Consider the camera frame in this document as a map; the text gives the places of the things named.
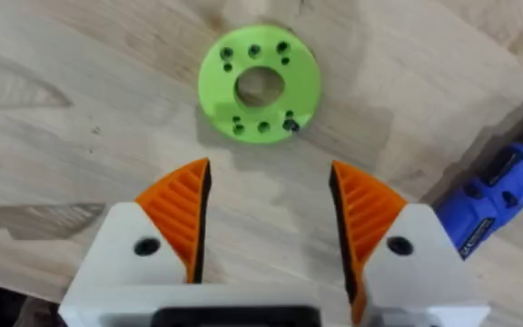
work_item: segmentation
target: black screw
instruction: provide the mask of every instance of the black screw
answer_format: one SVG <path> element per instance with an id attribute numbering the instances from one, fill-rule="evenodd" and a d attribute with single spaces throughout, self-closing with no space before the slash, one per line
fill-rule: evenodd
<path id="1" fill-rule="evenodd" d="M 134 245 L 134 253 L 138 256 L 148 256 L 159 250 L 161 242 L 154 237 L 146 237 Z"/>
<path id="2" fill-rule="evenodd" d="M 281 41 L 276 46 L 276 51 L 278 54 L 283 55 L 286 51 L 290 49 L 290 45 L 287 42 Z"/>
<path id="3" fill-rule="evenodd" d="M 281 127 L 283 129 L 285 129 L 286 131 L 288 131 L 288 132 L 298 132 L 298 131 L 300 131 L 300 126 L 293 119 L 286 119 L 283 122 L 283 125 Z"/>
<path id="4" fill-rule="evenodd" d="M 229 47 L 224 47 L 221 52 L 221 57 L 223 60 L 229 60 L 233 57 L 233 50 Z"/>
<path id="5" fill-rule="evenodd" d="M 252 45 L 250 46 L 250 51 L 248 52 L 250 54 L 251 58 L 255 58 L 261 51 L 261 48 L 259 45 Z"/>
<path id="6" fill-rule="evenodd" d="M 483 199 L 483 193 L 474 183 L 467 183 L 463 186 L 463 193 L 473 199 Z"/>
<path id="7" fill-rule="evenodd" d="M 518 205 L 518 198 L 510 191 L 502 192 L 501 197 L 504 198 L 506 202 L 506 208 L 513 208 Z"/>
<path id="8" fill-rule="evenodd" d="M 243 127 L 242 124 L 236 124 L 233 127 L 233 133 L 236 134 L 236 135 L 242 134 L 243 131 L 245 131 L 245 127 Z"/>
<path id="9" fill-rule="evenodd" d="M 413 244 L 402 236 L 392 236 L 387 239 L 387 246 L 397 255 L 411 255 L 415 249 Z"/>
<path id="10" fill-rule="evenodd" d="M 270 130 L 270 124 L 268 124 L 267 122 L 261 122 L 258 125 L 258 131 L 260 131 L 260 133 L 265 133 L 265 132 L 268 132 L 269 130 Z"/>

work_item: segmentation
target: screw hole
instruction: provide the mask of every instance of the screw hole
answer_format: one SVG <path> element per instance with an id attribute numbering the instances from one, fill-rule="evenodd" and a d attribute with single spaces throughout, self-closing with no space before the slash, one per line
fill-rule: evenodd
<path id="1" fill-rule="evenodd" d="M 259 45 L 250 46 L 250 51 L 248 52 L 251 58 L 256 58 L 260 53 L 261 48 Z"/>
<path id="2" fill-rule="evenodd" d="M 236 135 L 242 134 L 245 131 L 245 127 L 242 124 L 236 124 L 233 127 L 233 133 Z"/>
<path id="3" fill-rule="evenodd" d="M 280 55 L 284 55 L 288 50 L 290 50 L 290 45 L 287 42 L 281 41 L 276 46 L 276 51 Z"/>
<path id="4" fill-rule="evenodd" d="M 223 60 L 229 60 L 233 57 L 233 50 L 229 47 L 224 47 L 221 52 L 221 57 Z"/>
<path id="5" fill-rule="evenodd" d="M 269 130 L 270 130 L 270 124 L 268 124 L 267 122 L 261 122 L 258 125 L 258 131 L 260 131 L 260 133 L 266 133 Z"/>
<path id="6" fill-rule="evenodd" d="M 411 255 L 415 251 L 413 244 L 402 236 L 392 236 L 387 239 L 387 246 L 397 255 Z"/>
<path id="7" fill-rule="evenodd" d="M 146 237 L 134 245 L 134 253 L 138 256 L 149 256 L 159 250 L 161 242 L 154 237 Z"/>

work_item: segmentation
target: mounting hole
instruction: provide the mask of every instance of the mounting hole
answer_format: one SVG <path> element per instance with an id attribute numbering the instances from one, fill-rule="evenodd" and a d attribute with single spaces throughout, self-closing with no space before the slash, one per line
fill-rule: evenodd
<path id="1" fill-rule="evenodd" d="M 237 78 L 235 93 L 248 107 L 264 107 L 280 97 L 284 86 L 283 79 L 273 69 L 253 67 Z"/>
<path id="2" fill-rule="evenodd" d="M 285 41 L 281 41 L 276 45 L 276 51 L 280 55 L 285 55 L 288 50 L 290 50 L 290 45 Z"/>
<path id="3" fill-rule="evenodd" d="M 261 122 L 260 124 L 258 124 L 258 131 L 260 131 L 260 133 L 266 133 L 270 130 L 270 124 L 268 122 Z"/>
<path id="4" fill-rule="evenodd" d="M 220 53 L 223 60 L 229 60 L 233 57 L 233 50 L 229 47 L 224 47 Z"/>
<path id="5" fill-rule="evenodd" d="M 154 237 L 146 237 L 134 245 L 134 253 L 138 256 L 148 256 L 159 250 L 161 242 Z"/>
<path id="6" fill-rule="evenodd" d="M 251 45 L 250 50 L 248 51 L 248 54 L 250 55 L 251 58 L 255 59 L 260 54 L 261 50 L 262 49 L 260 48 L 259 45 Z"/>
<path id="7" fill-rule="evenodd" d="M 387 246 L 397 255 L 411 255 L 415 251 L 413 244 L 402 236 L 392 236 L 387 239 Z"/>
<path id="8" fill-rule="evenodd" d="M 243 127 L 242 124 L 236 124 L 233 127 L 233 133 L 236 134 L 236 135 L 243 134 L 244 131 L 245 131 L 245 127 Z"/>

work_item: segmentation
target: plastic part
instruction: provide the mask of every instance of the plastic part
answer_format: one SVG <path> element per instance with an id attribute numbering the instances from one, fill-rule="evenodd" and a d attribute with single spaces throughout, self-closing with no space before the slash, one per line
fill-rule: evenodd
<path id="1" fill-rule="evenodd" d="M 250 107 L 237 96 L 237 79 L 253 67 L 272 69 L 282 78 L 283 92 L 273 103 Z M 276 25 L 247 26 L 223 36 L 205 56 L 199 72 L 204 113 L 219 131 L 247 143 L 268 144 L 290 137 L 313 117 L 320 93 L 320 70 L 311 50 Z M 260 130 L 261 123 L 267 123 L 267 128 Z"/>
<path id="2" fill-rule="evenodd" d="M 462 259 L 523 209 L 523 133 L 435 206 Z"/>
<path id="3" fill-rule="evenodd" d="M 367 299 L 364 265 L 407 202 L 369 174 L 338 161 L 332 162 L 330 187 L 352 321 L 358 323 Z"/>
<path id="4" fill-rule="evenodd" d="M 209 160 L 204 158 L 164 176 L 135 200 L 183 261 L 189 283 L 202 281 L 211 182 Z"/>

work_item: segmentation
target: wooden table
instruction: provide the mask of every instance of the wooden table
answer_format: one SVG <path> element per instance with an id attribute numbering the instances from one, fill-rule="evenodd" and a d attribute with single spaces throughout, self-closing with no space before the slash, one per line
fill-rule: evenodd
<path id="1" fill-rule="evenodd" d="M 323 81 L 312 125 L 270 146 L 215 132 L 195 91 L 214 40 L 259 22 Z M 0 0 L 0 286 L 60 301 L 106 205 L 208 156 L 205 279 L 314 281 L 344 325 L 331 160 L 432 202 L 522 118 L 523 0 Z M 466 265 L 486 325 L 523 326 L 523 213 Z"/>

